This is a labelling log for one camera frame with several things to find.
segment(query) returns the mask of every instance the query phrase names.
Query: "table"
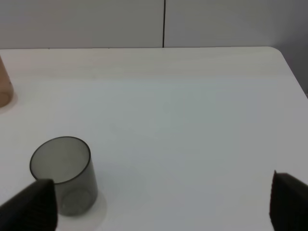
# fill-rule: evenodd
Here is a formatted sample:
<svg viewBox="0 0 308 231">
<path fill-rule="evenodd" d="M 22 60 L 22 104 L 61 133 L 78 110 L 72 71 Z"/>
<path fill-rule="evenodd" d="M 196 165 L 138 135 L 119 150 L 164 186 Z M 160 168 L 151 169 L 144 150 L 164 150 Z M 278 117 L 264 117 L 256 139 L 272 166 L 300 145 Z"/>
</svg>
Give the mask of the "table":
<svg viewBox="0 0 308 231">
<path fill-rule="evenodd" d="M 270 47 L 1 50 L 0 203 L 58 136 L 91 148 L 100 195 L 58 230 L 271 231 L 274 170 L 308 182 L 308 101 Z"/>
</svg>

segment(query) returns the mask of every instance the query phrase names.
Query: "white wall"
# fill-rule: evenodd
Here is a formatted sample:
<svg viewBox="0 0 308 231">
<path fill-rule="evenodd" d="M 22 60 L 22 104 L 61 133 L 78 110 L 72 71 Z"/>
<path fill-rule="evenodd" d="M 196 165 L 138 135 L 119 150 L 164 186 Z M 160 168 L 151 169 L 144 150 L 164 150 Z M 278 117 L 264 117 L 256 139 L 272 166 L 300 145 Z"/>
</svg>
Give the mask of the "white wall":
<svg viewBox="0 0 308 231">
<path fill-rule="evenodd" d="M 162 47 L 163 0 L 0 0 L 0 49 Z"/>
<path fill-rule="evenodd" d="M 273 46 L 308 91 L 307 0 L 167 0 L 165 47 Z"/>
</svg>

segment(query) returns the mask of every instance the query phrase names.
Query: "cup rim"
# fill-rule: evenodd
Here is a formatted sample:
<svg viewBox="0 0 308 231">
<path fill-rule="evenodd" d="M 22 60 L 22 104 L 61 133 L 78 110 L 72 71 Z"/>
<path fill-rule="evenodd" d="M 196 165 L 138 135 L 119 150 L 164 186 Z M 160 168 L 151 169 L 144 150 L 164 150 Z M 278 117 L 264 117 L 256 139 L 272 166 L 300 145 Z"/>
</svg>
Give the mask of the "cup rim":
<svg viewBox="0 0 308 231">
<path fill-rule="evenodd" d="M 74 136 L 60 136 L 60 137 L 56 137 L 56 138 L 53 138 L 53 139 L 51 139 L 51 140 L 48 140 L 48 141 L 44 142 L 44 143 L 43 143 L 42 145 L 40 145 L 40 146 L 34 151 L 34 153 L 32 154 L 31 159 L 30 159 L 29 168 L 30 168 L 31 175 L 34 177 L 34 179 L 36 179 L 36 180 L 39 179 L 39 178 L 37 178 L 37 177 L 35 176 L 35 174 L 33 173 L 32 169 L 31 169 L 31 163 L 32 163 L 32 160 L 33 160 L 33 157 L 34 157 L 35 153 L 40 149 L 41 146 L 45 145 L 46 143 L 48 143 L 48 142 L 50 142 L 50 141 L 52 141 L 52 140 L 60 139 L 60 138 L 73 138 L 73 139 L 76 139 L 76 140 L 79 140 L 79 141 L 83 142 L 83 143 L 86 145 L 86 147 L 87 147 L 88 154 L 89 154 L 89 159 L 88 159 L 88 162 L 87 162 L 86 166 L 82 169 L 82 171 L 81 171 L 79 174 L 77 174 L 77 175 L 74 176 L 73 178 L 71 178 L 71 179 L 69 179 L 69 180 L 66 180 L 66 181 L 63 181 L 63 182 L 58 182 L 58 183 L 55 183 L 55 182 L 54 182 L 54 183 L 53 183 L 54 185 L 65 184 L 65 183 L 68 183 L 68 182 L 70 182 L 70 181 L 76 179 L 76 178 L 79 177 L 79 176 L 87 169 L 87 167 L 89 166 L 90 161 L 91 161 L 91 150 L 90 150 L 90 147 L 87 145 L 87 143 L 85 143 L 82 139 L 77 138 L 77 137 L 74 137 Z"/>
</svg>

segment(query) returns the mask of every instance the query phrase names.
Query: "glass cup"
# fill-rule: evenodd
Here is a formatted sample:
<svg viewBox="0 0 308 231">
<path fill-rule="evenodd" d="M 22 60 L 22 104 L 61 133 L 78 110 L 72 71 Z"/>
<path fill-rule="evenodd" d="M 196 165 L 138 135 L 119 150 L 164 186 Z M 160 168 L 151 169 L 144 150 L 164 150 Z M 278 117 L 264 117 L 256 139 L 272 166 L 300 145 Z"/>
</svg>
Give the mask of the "glass cup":
<svg viewBox="0 0 308 231">
<path fill-rule="evenodd" d="M 91 152 L 81 139 L 63 136 L 45 142 L 33 153 L 30 171 L 35 179 L 53 179 L 61 215 L 80 215 L 96 200 Z"/>
</svg>

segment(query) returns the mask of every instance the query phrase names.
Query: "gray plastic cup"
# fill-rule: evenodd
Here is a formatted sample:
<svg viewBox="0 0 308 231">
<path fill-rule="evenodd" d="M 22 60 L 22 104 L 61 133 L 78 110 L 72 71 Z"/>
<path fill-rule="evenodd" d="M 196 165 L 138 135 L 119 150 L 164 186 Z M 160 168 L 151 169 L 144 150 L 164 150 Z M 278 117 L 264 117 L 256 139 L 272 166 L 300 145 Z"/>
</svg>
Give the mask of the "gray plastic cup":
<svg viewBox="0 0 308 231">
<path fill-rule="evenodd" d="M 52 179 L 58 212 L 75 216 L 86 212 L 97 197 L 97 184 L 88 145 L 63 136 L 42 144 L 33 153 L 30 171 L 35 179 Z"/>
</svg>

